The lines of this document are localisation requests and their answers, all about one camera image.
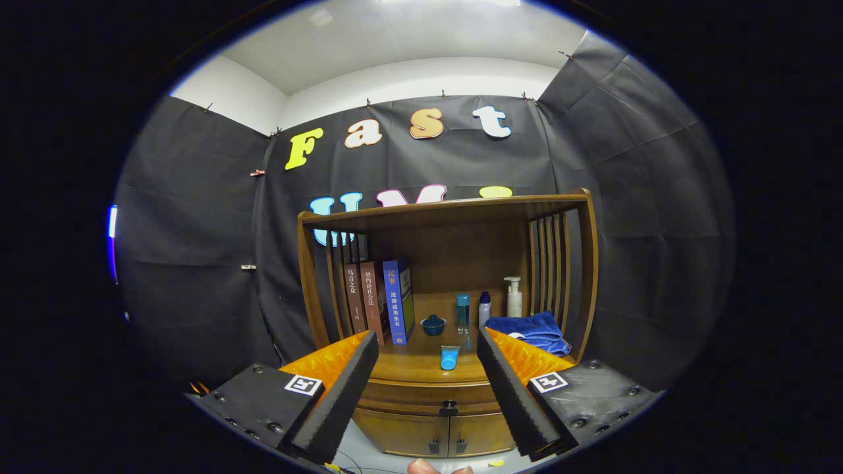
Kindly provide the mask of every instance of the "white ceiling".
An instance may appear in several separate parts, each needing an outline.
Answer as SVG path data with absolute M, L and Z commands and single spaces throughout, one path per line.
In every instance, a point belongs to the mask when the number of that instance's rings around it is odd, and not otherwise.
M 518 0 L 329 0 L 272 21 L 223 56 L 284 94 L 369 67 L 428 57 L 498 57 L 561 67 L 585 29 Z

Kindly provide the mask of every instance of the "white wall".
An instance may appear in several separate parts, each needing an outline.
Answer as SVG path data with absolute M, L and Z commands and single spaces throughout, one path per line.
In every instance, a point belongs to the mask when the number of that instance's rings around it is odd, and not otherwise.
M 539 98 L 559 69 L 491 57 L 434 57 L 393 62 L 318 83 L 287 97 L 277 125 L 300 123 L 366 105 L 429 95 Z
M 170 93 L 269 135 L 276 130 L 287 96 L 251 70 L 216 56 Z

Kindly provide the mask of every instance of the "foam letter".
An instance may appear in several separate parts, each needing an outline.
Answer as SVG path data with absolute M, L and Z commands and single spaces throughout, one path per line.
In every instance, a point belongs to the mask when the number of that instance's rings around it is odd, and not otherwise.
M 505 186 L 486 186 L 480 190 L 480 197 L 510 197 L 513 190 Z
M 361 120 L 355 123 L 348 127 L 348 132 L 351 135 L 346 137 L 346 146 L 348 148 L 357 148 L 361 145 L 374 145 L 383 137 L 379 132 L 379 128 L 378 121 L 373 119 Z
M 513 132 L 512 130 L 509 130 L 509 127 L 501 127 L 501 123 L 498 121 L 500 119 L 507 118 L 507 114 L 498 112 L 491 105 L 481 107 L 471 113 L 475 117 L 480 117 L 480 124 L 483 126 L 483 132 L 486 132 L 486 135 L 490 137 L 505 138 L 509 137 L 509 134 Z
M 310 154 L 314 151 L 314 145 L 317 138 L 322 138 L 322 129 L 315 128 L 310 132 L 305 132 L 295 137 L 290 138 L 290 143 L 293 146 L 290 148 L 290 160 L 284 165 L 285 170 L 291 170 L 297 166 L 307 163 L 308 159 L 304 157 L 305 154 Z
M 424 186 L 421 191 L 419 191 L 419 197 L 416 199 L 416 204 L 422 204 L 424 202 L 441 202 L 445 197 L 446 192 L 448 192 L 448 188 L 442 185 Z M 404 195 L 397 189 L 390 189 L 379 193 L 378 201 L 380 201 L 384 207 L 403 206 L 404 204 L 407 204 L 407 200 L 404 198 Z
M 340 196 L 340 202 L 342 202 L 346 206 L 346 212 L 349 213 L 351 211 L 357 211 L 357 204 L 360 200 L 363 199 L 363 194 L 359 192 L 347 192 Z M 314 199 L 310 202 L 310 208 L 313 209 L 314 213 L 319 214 L 320 216 L 327 216 L 330 214 L 330 207 L 334 205 L 334 199 L 331 197 L 320 197 L 318 199 Z M 314 230 L 314 236 L 316 237 L 316 241 L 322 245 L 327 245 L 327 237 L 328 231 L 316 229 Z M 333 242 L 333 246 L 336 247 L 336 232 L 330 233 L 331 241 Z M 348 235 L 348 241 L 354 241 L 354 234 Z M 346 243 L 346 234 L 343 233 L 342 235 L 342 244 Z
M 442 111 L 433 109 L 419 109 L 410 116 L 410 135 L 416 139 L 438 137 L 445 125 L 436 120 L 442 118 Z

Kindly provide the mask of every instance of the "wooden cabinet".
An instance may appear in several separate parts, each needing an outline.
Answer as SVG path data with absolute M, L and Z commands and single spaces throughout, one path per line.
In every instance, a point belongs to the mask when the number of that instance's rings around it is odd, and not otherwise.
M 514 447 L 507 420 L 501 413 L 450 419 L 448 457 L 487 455 Z
M 464 457 L 515 446 L 501 413 L 467 417 L 418 417 L 358 408 L 354 423 L 384 453 L 415 457 Z
M 352 419 L 384 453 L 414 457 L 448 456 L 447 417 L 417 417 L 358 408 Z
M 582 273 L 571 272 L 567 219 L 576 214 L 582 247 Z M 355 234 L 333 248 L 316 242 L 315 230 Z M 407 204 L 353 213 L 298 216 L 298 264 L 308 320 L 317 347 L 351 335 L 342 285 L 343 255 L 372 260 L 410 260 L 416 328 L 406 345 L 379 347 L 378 362 L 357 404 L 354 420 L 383 452 L 426 457 L 460 457 L 510 450 L 513 440 L 477 358 L 477 303 L 491 296 L 493 315 L 506 310 L 507 276 L 521 277 L 523 315 L 550 311 L 579 364 L 588 342 L 597 292 L 597 232 L 588 190 L 552 196 Z M 361 252 L 361 240 L 365 240 Z M 323 258 L 326 266 L 316 265 Z M 569 304 L 572 278 L 581 278 L 579 301 Z M 322 308 L 319 287 L 333 307 Z M 455 327 L 455 295 L 470 295 L 470 332 Z M 444 318 L 441 335 L 430 337 L 419 323 L 430 314 Z M 442 345 L 460 345 L 457 366 L 439 366 Z M 444 402 L 455 411 L 440 412 Z

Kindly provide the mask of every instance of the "human hand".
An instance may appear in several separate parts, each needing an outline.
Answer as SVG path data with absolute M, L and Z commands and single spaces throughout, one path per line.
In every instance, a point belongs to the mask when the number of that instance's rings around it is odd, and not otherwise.
M 427 461 L 419 458 L 415 461 L 412 461 L 410 465 L 407 467 L 407 474 L 441 474 L 436 469 L 433 469 Z M 457 469 L 456 471 L 452 472 L 451 474 L 474 474 L 474 470 L 471 469 L 471 466 L 466 466 L 462 469 Z

